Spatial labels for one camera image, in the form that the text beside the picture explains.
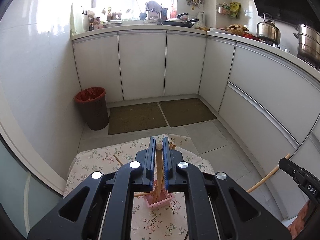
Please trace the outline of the person's hand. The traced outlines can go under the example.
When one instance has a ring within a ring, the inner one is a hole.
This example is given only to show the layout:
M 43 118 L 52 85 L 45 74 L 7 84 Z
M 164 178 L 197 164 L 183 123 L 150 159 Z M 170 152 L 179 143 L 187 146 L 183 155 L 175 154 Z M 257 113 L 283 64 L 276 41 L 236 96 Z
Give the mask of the person's hand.
M 295 239 L 304 229 L 305 224 L 310 220 L 315 210 L 315 206 L 308 200 L 302 209 L 299 211 L 297 217 L 287 227 L 292 239 Z

